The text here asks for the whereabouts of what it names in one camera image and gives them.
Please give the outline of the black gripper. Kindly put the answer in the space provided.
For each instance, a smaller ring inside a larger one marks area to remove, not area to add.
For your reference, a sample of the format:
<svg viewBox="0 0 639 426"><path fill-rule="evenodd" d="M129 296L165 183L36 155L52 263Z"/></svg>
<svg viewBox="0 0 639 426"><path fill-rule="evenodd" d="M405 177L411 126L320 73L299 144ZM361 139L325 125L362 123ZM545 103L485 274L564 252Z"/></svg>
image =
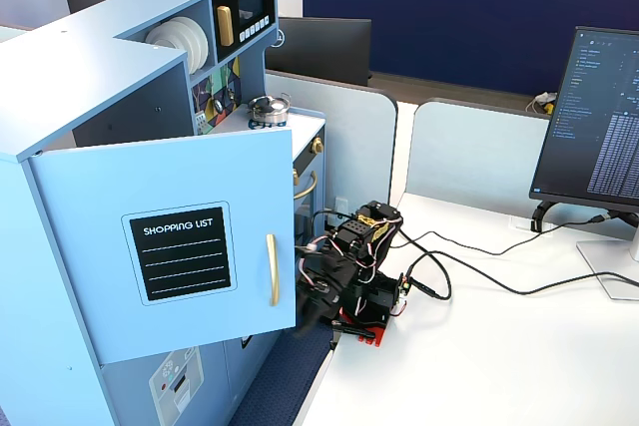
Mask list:
<svg viewBox="0 0 639 426"><path fill-rule="evenodd" d="M322 314L338 314L343 291L352 280L352 261L337 240L297 247L298 279L295 336L305 335Z"/></svg>

